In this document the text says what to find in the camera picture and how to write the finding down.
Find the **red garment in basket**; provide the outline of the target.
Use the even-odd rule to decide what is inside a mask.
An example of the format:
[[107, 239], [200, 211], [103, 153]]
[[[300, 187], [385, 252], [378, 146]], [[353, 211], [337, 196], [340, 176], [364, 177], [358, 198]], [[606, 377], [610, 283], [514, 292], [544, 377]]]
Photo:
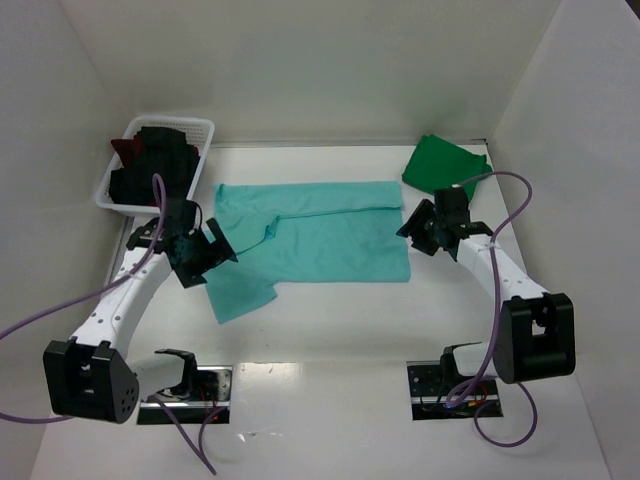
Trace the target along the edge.
[[144, 142], [138, 135], [133, 139], [112, 139], [111, 146], [124, 168], [129, 168], [144, 150]]

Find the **teal t shirt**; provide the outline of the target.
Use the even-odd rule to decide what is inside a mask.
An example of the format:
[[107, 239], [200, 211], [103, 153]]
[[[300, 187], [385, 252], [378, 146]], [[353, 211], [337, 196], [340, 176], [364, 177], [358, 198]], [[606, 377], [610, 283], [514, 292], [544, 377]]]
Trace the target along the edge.
[[409, 281], [402, 211], [395, 181], [216, 185], [215, 218], [237, 256], [205, 274], [217, 322], [265, 306], [279, 283]]

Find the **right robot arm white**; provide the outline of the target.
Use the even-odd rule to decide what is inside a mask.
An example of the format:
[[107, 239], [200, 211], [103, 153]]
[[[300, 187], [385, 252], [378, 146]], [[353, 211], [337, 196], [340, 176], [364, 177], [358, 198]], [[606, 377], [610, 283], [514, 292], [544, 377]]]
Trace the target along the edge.
[[482, 372], [514, 384], [574, 372], [572, 301], [532, 280], [492, 237], [493, 231], [471, 219], [462, 188], [440, 189], [433, 200], [422, 200], [397, 234], [429, 256], [447, 252], [496, 302], [498, 325], [489, 341], [445, 349], [459, 375], [470, 378]]

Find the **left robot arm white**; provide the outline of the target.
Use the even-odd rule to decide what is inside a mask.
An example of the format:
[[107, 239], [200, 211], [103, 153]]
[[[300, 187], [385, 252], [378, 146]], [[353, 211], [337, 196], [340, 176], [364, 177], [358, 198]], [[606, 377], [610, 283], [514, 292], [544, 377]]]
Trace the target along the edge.
[[122, 424], [139, 401], [164, 389], [181, 398], [199, 393], [194, 353], [161, 348], [131, 366], [129, 347], [154, 294], [170, 276], [189, 289], [205, 284], [209, 270], [236, 259], [218, 222], [204, 220], [196, 202], [168, 200], [163, 217], [131, 234], [115, 286], [90, 317], [68, 340], [46, 347], [53, 412]]

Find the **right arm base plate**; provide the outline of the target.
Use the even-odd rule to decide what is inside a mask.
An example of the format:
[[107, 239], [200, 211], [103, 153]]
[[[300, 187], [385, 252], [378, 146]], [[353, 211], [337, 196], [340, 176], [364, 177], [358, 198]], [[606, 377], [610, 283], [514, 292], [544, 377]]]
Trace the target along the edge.
[[473, 419], [480, 410], [480, 418], [502, 417], [497, 384], [483, 381], [476, 390], [457, 407], [445, 405], [449, 391], [467, 377], [456, 369], [446, 372], [441, 361], [410, 362], [407, 378], [414, 421]]

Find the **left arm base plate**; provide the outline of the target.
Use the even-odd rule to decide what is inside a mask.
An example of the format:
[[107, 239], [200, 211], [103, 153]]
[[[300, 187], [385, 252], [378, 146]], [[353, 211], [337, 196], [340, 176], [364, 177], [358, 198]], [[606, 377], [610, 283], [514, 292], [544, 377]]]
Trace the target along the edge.
[[212, 413], [209, 424], [228, 424], [232, 394], [233, 367], [199, 366], [189, 390], [175, 386], [165, 388], [156, 396], [168, 407], [180, 424], [200, 425]]

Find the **dark green folded t shirt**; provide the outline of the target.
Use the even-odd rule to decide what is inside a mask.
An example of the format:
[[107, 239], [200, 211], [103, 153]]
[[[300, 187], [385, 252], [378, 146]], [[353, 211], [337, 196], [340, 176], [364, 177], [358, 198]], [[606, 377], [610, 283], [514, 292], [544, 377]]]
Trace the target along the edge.
[[486, 155], [474, 154], [436, 135], [423, 135], [401, 179], [410, 187], [433, 194], [490, 171]]

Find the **black garment in basket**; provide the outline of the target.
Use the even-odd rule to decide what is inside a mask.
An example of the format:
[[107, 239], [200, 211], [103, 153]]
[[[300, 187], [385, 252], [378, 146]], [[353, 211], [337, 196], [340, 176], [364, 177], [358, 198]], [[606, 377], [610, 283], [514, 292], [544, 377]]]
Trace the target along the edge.
[[129, 168], [121, 166], [110, 174], [108, 194], [116, 204], [157, 206], [152, 178], [158, 174], [168, 198], [185, 198], [200, 156], [187, 142], [186, 134], [167, 127], [142, 127], [138, 135], [144, 150]]

